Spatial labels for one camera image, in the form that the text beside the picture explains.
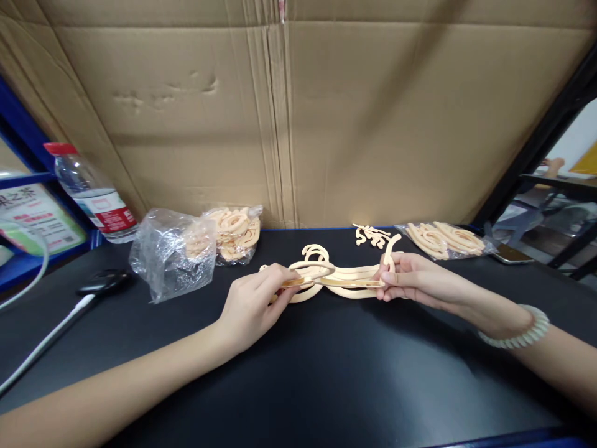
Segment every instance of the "blue shelf frame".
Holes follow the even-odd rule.
[[[44,143],[49,142],[50,139],[39,128],[2,77],[0,77],[0,136],[31,172],[28,175],[0,179],[0,190],[43,184],[87,235],[84,243],[51,256],[49,266],[101,245],[104,241],[101,233],[75,201],[65,193],[53,173],[54,157],[44,148]],[[15,255],[0,267],[0,292],[35,276],[42,264],[41,257],[32,256],[15,247],[11,247],[11,250]]]

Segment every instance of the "white cable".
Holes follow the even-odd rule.
[[[48,268],[48,261],[50,260],[50,250],[48,249],[48,244],[45,242],[45,238],[42,236],[41,230],[36,230],[36,229],[33,229],[32,227],[27,226],[23,223],[16,222],[16,221],[10,221],[10,220],[6,220],[3,218],[0,218],[0,223],[9,223],[11,225],[17,225],[17,226],[21,227],[21,229],[24,229],[28,235],[33,236],[34,240],[37,240],[36,242],[41,246],[42,251],[44,252],[44,260],[42,261],[42,267],[39,268],[39,272],[37,273],[37,276],[33,279],[33,281],[31,283],[29,283],[29,285],[25,289],[23,289],[21,292],[18,292],[17,294],[12,296],[7,301],[0,304],[0,310],[1,310],[2,308],[7,307],[11,303],[13,303],[15,300],[17,300],[18,298],[22,297],[24,294],[29,292],[31,290],[31,288],[33,288],[37,284],[37,282],[39,282],[41,280],[41,278],[45,274],[45,270]]]
[[[81,299],[81,301],[75,306],[75,308],[73,308],[73,310],[69,313],[68,316],[65,317],[65,319],[60,322],[58,324],[58,326],[56,328],[54,328],[50,334],[48,334],[43,341],[41,341],[39,343],[39,345],[35,348],[35,350],[33,352],[31,352],[31,354],[27,357],[27,359],[25,359],[25,361],[23,361],[23,364],[21,364],[19,366],[19,368],[17,370],[14,371],[14,373],[8,378],[8,380],[6,380],[1,386],[0,386],[0,395],[2,395],[4,393],[4,391],[6,391],[8,389],[8,387],[10,387],[11,384],[13,384],[18,377],[20,377],[20,375],[26,371],[26,369],[31,365],[31,363],[35,360],[36,356],[39,355],[39,353],[44,349],[44,347],[48,344],[48,342],[50,342],[50,340],[56,336],[56,334],[62,330],[62,327],[64,327],[69,320],[71,320],[75,314],[77,314],[80,310],[82,310],[83,308],[85,308],[85,306],[91,302],[93,300],[93,298],[95,297],[95,294],[88,294],[87,296],[85,296],[84,298]]]

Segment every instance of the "smartphone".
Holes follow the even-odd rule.
[[[535,261],[530,256],[527,256],[516,249],[512,249],[505,244],[498,244],[497,252],[491,254],[491,256],[497,258],[504,264],[529,264]]]

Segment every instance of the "black table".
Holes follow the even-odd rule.
[[[574,177],[543,177],[534,174],[521,174],[521,179],[533,184],[549,185],[557,189],[581,193],[591,194],[597,197],[597,179],[576,179]]]
[[[232,280],[322,244],[337,266],[379,262],[353,230],[263,232],[249,266],[217,268],[194,293],[151,305],[138,280],[99,301],[0,399],[0,413],[141,356],[216,320]],[[107,245],[49,275],[0,314],[0,377],[7,377],[78,300],[89,275],[127,266],[129,246]],[[397,250],[417,251],[403,239]],[[464,277],[537,306],[597,346],[597,295],[540,264],[483,257],[444,262]],[[325,289],[290,306],[246,353],[193,382],[109,446],[424,447],[581,421],[579,412],[459,319],[411,302],[352,301]]]

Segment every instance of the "clear plastic bag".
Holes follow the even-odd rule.
[[[216,223],[216,266],[249,264],[261,232],[263,206],[212,208],[201,215]]]
[[[159,303],[211,282],[216,258],[214,221],[152,208],[132,244],[129,263]]]
[[[489,239],[438,221],[398,224],[394,227],[435,261],[470,258],[498,251]]]

